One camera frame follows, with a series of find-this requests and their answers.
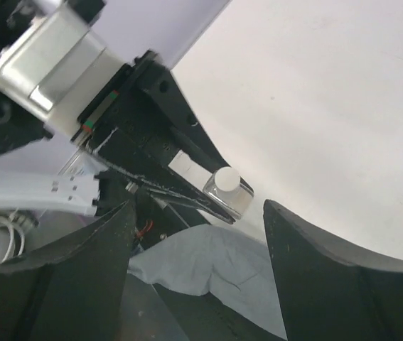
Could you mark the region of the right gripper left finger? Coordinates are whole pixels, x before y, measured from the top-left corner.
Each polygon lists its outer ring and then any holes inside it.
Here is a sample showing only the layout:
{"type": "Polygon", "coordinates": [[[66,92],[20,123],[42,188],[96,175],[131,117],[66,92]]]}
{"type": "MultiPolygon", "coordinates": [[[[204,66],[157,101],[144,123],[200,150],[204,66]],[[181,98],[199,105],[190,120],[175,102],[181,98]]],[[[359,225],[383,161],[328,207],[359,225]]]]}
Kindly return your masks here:
{"type": "Polygon", "coordinates": [[[127,200],[0,264],[0,340],[115,340],[135,226],[127,200]]]}

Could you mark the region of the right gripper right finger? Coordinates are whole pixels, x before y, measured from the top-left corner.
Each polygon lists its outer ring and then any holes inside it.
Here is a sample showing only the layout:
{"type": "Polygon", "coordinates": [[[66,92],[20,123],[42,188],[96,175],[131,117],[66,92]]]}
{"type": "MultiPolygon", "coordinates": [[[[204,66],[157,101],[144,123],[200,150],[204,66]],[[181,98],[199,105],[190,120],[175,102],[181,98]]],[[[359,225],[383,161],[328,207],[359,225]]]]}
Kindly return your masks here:
{"type": "Polygon", "coordinates": [[[359,247],[273,200],[263,208],[289,340],[403,340],[403,260],[359,247]]]}

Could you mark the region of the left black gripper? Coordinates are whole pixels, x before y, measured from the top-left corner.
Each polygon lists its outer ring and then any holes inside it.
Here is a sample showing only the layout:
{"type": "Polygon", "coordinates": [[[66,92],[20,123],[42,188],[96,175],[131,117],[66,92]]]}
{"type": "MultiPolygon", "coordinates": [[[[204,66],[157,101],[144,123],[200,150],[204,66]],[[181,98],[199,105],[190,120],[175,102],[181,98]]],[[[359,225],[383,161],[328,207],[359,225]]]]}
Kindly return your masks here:
{"type": "Polygon", "coordinates": [[[168,167],[176,144],[211,173],[229,166],[161,56],[146,51],[119,71],[77,118],[72,142],[162,200],[232,224],[235,218],[168,167]]]}

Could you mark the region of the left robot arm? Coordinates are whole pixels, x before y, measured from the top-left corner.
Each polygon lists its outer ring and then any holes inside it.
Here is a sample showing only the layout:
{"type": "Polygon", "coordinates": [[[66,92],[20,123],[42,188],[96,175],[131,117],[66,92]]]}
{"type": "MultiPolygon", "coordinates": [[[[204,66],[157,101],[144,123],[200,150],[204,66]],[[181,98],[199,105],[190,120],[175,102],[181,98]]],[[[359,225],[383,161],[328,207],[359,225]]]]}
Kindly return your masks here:
{"type": "Polygon", "coordinates": [[[171,70],[225,1],[0,1],[0,167],[88,152],[152,195],[239,220],[254,192],[171,70]]]}

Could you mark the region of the grey shirt sleeve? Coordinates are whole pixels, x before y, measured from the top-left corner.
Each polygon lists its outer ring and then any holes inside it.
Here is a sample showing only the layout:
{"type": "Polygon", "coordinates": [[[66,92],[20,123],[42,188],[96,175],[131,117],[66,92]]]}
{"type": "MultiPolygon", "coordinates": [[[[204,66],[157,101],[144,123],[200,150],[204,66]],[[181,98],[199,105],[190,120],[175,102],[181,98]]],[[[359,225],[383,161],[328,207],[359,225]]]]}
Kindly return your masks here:
{"type": "Polygon", "coordinates": [[[133,256],[128,272],[176,293],[213,294],[282,339],[286,330],[267,247],[240,232],[202,224],[133,256]]]}

